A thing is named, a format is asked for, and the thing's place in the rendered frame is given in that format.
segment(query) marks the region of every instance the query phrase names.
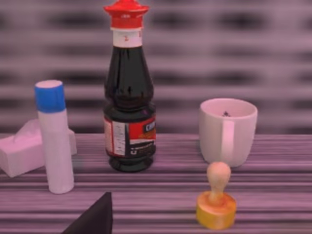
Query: mug handle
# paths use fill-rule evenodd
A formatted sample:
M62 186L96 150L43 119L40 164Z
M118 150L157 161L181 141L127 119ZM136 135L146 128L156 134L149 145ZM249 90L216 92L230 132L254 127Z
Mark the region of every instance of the mug handle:
M225 120L222 123L221 160L229 163L233 157L235 122Z

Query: blurred background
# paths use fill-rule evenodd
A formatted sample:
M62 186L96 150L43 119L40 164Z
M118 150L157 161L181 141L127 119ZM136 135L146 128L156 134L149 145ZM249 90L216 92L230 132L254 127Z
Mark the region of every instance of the blurred background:
M0 132L36 118L34 85L65 84L69 125L103 133L113 0L0 0ZM141 0L157 131L197 133L199 104L241 98L257 133L312 132L312 0Z

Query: blue cap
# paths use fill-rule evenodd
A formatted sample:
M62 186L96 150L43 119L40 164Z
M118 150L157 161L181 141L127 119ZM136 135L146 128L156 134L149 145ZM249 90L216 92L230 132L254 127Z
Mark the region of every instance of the blue cap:
M37 110L43 113L57 113L66 109L63 83L46 80L35 85Z

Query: red bottle cap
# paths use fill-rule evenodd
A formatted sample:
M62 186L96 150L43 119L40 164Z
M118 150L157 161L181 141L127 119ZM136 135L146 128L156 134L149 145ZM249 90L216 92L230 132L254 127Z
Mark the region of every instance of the red bottle cap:
M136 0L119 0L104 10L112 16L112 28L133 29L143 27L143 15L149 6L140 5Z

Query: dark liquid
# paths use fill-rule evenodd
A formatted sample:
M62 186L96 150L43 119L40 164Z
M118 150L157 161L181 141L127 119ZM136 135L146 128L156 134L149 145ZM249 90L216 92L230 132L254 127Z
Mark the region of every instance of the dark liquid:
M104 115L110 120L122 123L141 122L155 115L155 106L151 103L154 95L151 80L142 47L113 48L110 70L105 81L106 105ZM145 170L153 163L154 146L143 156L110 156L110 165L123 172Z

